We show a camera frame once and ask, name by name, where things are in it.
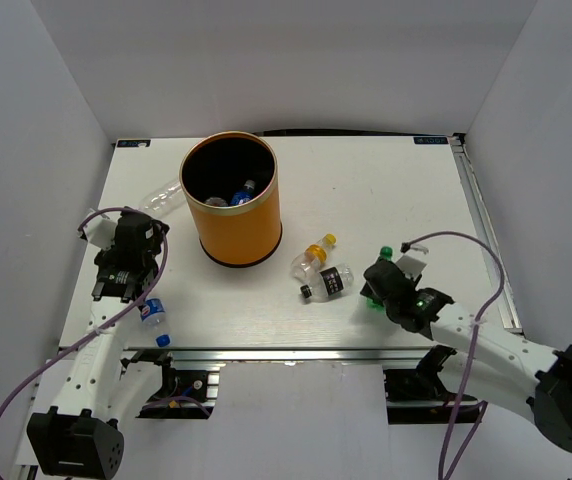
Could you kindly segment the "green plastic bottle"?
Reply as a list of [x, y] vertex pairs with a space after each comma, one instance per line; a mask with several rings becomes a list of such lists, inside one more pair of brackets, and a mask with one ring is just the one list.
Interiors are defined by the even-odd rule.
[[397, 280], [392, 255], [390, 246], [382, 246], [376, 262], [364, 272], [365, 284], [360, 294], [366, 298], [369, 308], [380, 312], [385, 311], [383, 300], [391, 293]]

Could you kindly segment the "black label black cap bottle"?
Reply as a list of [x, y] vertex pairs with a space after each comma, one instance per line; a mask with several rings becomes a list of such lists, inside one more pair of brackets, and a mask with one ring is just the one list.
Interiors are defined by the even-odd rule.
[[325, 302], [341, 296], [354, 283], [352, 269], [347, 264], [338, 264], [315, 273], [300, 287], [305, 301]]

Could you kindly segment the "red label red cap bottle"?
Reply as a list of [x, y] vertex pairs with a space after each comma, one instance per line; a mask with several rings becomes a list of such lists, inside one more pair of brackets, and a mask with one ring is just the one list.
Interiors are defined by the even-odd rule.
[[228, 206], [228, 203], [226, 200], [224, 200], [221, 197], [217, 197], [217, 196], [207, 198], [205, 200], [205, 204], [208, 206], [214, 206], [214, 207], [227, 207]]

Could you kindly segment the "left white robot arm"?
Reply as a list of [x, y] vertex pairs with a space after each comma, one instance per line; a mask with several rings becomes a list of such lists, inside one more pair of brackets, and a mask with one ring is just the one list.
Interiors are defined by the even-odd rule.
[[171, 396], [177, 374], [164, 365], [126, 367], [122, 355], [137, 323], [132, 311], [161, 278], [167, 260], [168, 226], [128, 208], [112, 221], [97, 211], [82, 222], [84, 240], [98, 247], [91, 307], [84, 336], [60, 358], [71, 369], [44, 413], [31, 414], [27, 437], [49, 476], [112, 479], [125, 453], [124, 433], [152, 395]]

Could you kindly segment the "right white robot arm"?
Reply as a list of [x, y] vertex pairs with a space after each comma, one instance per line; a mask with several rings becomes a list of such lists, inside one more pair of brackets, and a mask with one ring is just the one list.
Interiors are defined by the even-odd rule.
[[463, 378], [472, 355], [466, 392], [532, 422], [551, 443], [572, 453], [572, 345], [564, 350], [533, 343], [502, 327], [475, 324], [450, 296], [417, 288], [393, 262], [379, 260], [364, 272], [365, 290], [389, 320], [436, 342], [421, 361], [417, 384], [438, 399]]

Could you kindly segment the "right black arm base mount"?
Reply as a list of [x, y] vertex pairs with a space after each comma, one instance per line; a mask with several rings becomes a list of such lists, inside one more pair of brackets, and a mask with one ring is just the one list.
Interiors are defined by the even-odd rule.
[[389, 425], [446, 425], [455, 400], [438, 378], [456, 350], [442, 345], [431, 348], [413, 368], [385, 368], [384, 391]]

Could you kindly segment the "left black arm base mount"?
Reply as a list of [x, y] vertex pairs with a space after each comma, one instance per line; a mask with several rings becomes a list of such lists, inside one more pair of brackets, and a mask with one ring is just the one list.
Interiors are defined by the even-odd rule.
[[152, 394], [140, 410], [141, 419], [206, 419], [193, 402], [173, 400], [183, 396], [197, 401], [211, 413], [219, 386], [219, 368], [210, 364], [184, 362], [176, 359], [173, 352], [164, 350], [138, 350], [121, 359], [124, 376], [129, 367], [138, 363], [152, 363], [158, 367], [161, 386]]

